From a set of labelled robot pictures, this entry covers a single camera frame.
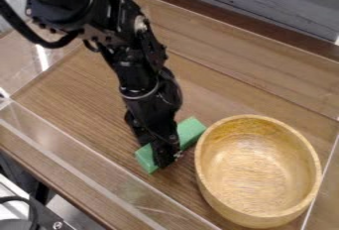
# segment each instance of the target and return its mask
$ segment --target wooden table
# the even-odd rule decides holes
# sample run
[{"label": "wooden table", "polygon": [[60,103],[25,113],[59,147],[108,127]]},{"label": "wooden table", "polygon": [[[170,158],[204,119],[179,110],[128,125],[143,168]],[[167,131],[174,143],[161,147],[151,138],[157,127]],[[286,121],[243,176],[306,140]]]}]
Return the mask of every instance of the wooden table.
[{"label": "wooden table", "polygon": [[[151,13],[151,19],[156,21],[156,31],[160,32],[161,17],[156,16],[151,9],[149,5],[145,12]],[[267,37],[248,34],[244,29],[238,32],[236,30],[236,28],[231,29],[235,33],[232,35],[235,45],[223,45],[223,52],[240,57],[242,54],[235,53],[236,48],[242,47],[238,46],[236,39],[248,39],[250,52],[262,53],[260,43],[268,41]],[[163,29],[159,34],[160,39],[171,42],[170,38],[174,39],[174,36],[167,32],[170,30]],[[323,62],[328,57],[322,57],[306,49],[296,50],[295,47],[280,44],[275,40],[270,40],[266,47],[279,53],[282,60],[286,55],[286,63],[291,63],[290,68],[294,70],[302,68],[300,62],[291,61],[298,60],[296,51],[299,51],[311,58],[310,63],[316,63],[323,77],[326,74],[339,74],[334,58]],[[210,66],[203,62],[203,58],[188,56],[190,51],[190,46],[186,45],[180,53],[179,47],[172,45],[171,48],[170,44],[167,65],[174,70],[184,91],[184,106],[178,115],[178,121],[196,116],[206,125],[211,125],[222,118],[238,114],[274,117],[306,136],[324,167],[338,136],[338,121],[332,118],[335,108],[331,108],[330,112],[322,112],[323,109],[330,109],[326,108],[326,102],[322,105],[323,108],[318,109],[320,105],[302,104],[306,98],[291,96],[286,99],[291,94],[286,94],[283,98],[280,95],[274,95],[276,93],[267,92],[251,83],[254,80],[243,81],[238,77],[230,77],[224,72],[226,64],[218,69],[216,61],[215,66]],[[216,58],[215,53],[210,55],[211,58]],[[314,74],[316,72],[306,73],[306,77]],[[302,88],[296,84],[298,79],[302,80],[300,77],[295,78],[298,90]],[[137,148],[136,141],[123,122],[124,106],[117,93],[116,77],[99,55],[87,51],[84,47],[75,49],[12,98],[15,103],[11,103],[8,109],[4,108],[0,112],[1,150],[107,229],[161,229],[160,227],[164,229],[216,229],[218,227],[231,230],[246,229],[226,220],[211,209],[200,195],[195,181],[194,149],[178,163],[155,175],[148,175],[141,170],[132,156]],[[323,186],[320,201],[322,194],[328,194],[327,190],[331,188],[331,184]],[[322,221],[323,217],[326,215],[322,211],[316,214],[311,213],[314,220]],[[339,220],[335,217],[330,219],[326,222],[328,228],[320,228],[320,223],[314,225],[316,228],[310,225],[310,229],[336,229]],[[303,220],[304,215],[279,229],[300,229]]]}]

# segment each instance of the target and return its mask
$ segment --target black cable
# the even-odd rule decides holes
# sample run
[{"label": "black cable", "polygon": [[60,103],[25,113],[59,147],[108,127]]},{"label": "black cable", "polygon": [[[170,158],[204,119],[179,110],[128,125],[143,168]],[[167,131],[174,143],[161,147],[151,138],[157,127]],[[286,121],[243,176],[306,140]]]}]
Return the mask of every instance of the black cable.
[{"label": "black cable", "polygon": [[37,221],[39,221],[39,213],[37,213],[37,208],[36,205],[33,204],[33,202],[28,199],[25,199],[21,196],[5,196],[5,197],[0,197],[0,204],[7,203],[7,202],[12,202],[12,201],[21,201],[25,202],[29,205],[32,214],[33,214],[33,218],[32,218],[32,225],[29,230],[37,230]]},{"label": "black cable", "polygon": [[57,41],[47,42],[27,26],[20,16],[13,11],[5,0],[0,0],[0,15],[4,17],[13,29],[23,35],[23,37],[33,44],[41,45],[47,49],[57,49],[64,47],[79,35],[77,31],[69,32]]}]

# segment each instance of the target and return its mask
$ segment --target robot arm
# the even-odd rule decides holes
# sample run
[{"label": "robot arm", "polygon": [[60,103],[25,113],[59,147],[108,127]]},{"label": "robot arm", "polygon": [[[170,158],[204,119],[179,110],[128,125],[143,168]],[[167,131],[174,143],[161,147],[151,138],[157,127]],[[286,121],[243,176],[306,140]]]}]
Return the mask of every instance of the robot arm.
[{"label": "robot arm", "polygon": [[124,120],[139,144],[151,143],[155,164],[165,168],[180,155],[175,113],[182,91],[140,7],[132,0],[28,0],[25,11],[43,29],[64,35],[55,43],[44,41],[0,0],[1,15],[31,42],[52,49],[80,38],[101,54],[119,78]]}]

